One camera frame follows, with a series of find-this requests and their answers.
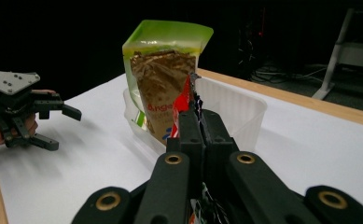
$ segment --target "white table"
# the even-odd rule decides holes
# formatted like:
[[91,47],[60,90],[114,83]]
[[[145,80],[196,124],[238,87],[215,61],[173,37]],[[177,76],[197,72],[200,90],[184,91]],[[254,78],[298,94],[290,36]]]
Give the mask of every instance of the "white table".
[[[57,111],[39,120],[37,132],[59,141],[57,151],[0,147],[8,223],[70,223],[94,191],[133,190],[150,178],[158,154],[123,117],[126,88],[122,75],[66,101],[82,111],[81,121]],[[363,203],[362,124],[243,91],[268,104],[255,153],[287,186],[304,195],[311,186],[328,185]]]

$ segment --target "dark floor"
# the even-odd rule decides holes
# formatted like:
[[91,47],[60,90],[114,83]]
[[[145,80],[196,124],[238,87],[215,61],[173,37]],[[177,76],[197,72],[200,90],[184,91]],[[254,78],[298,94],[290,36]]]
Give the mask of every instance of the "dark floor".
[[[326,64],[307,64],[296,74],[281,71],[274,63],[266,62],[252,73],[251,79],[266,86],[312,97],[321,87]],[[337,66],[332,77],[333,89],[324,101],[363,110],[363,68]]]

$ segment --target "bag contents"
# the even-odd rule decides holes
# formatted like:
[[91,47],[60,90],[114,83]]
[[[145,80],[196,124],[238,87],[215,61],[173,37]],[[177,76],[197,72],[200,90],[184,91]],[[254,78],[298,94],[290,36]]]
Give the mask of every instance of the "bag contents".
[[196,57],[176,50],[158,51],[131,58],[132,73],[147,117],[149,132],[164,145],[173,124],[173,103],[183,91]]

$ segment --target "plastic tray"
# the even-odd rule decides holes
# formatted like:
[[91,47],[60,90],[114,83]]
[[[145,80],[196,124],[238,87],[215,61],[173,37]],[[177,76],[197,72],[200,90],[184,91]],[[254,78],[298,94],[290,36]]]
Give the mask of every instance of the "plastic tray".
[[[266,102],[237,88],[205,77],[196,80],[195,88],[203,100],[202,107],[219,114],[239,149],[254,151],[268,107]],[[144,127],[136,124],[139,110],[133,104],[128,89],[123,92],[123,98],[126,105],[124,117],[129,121],[134,134],[158,154],[164,153],[166,146],[151,136]]]

